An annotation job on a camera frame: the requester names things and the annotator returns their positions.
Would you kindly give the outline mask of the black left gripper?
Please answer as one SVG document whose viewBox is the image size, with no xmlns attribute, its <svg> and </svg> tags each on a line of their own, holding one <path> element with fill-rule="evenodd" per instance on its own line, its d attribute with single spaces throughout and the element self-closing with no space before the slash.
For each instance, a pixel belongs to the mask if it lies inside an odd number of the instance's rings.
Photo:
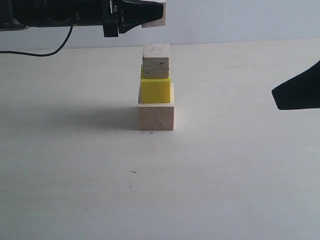
<svg viewBox="0 0 320 240">
<path fill-rule="evenodd" d="M 163 17 L 163 5 L 147 0 L 76 0 L 77 26 L 102 26 L 105 38 L 119 36 L 118 14 L 122 7 L 122 33 Z"/>
</svg>

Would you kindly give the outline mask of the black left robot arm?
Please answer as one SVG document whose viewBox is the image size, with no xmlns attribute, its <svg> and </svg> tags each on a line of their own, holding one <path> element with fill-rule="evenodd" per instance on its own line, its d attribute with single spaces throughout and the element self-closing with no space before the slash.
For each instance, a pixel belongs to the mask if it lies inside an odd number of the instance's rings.
<svg viewBox="0 0 320 240">
<path fill-rule="evenodd" d="M 166 4 L 148 0 L 2 0 L 1 31 L 101 26 L 106 38 L 165 18 Z"/>
</svg>

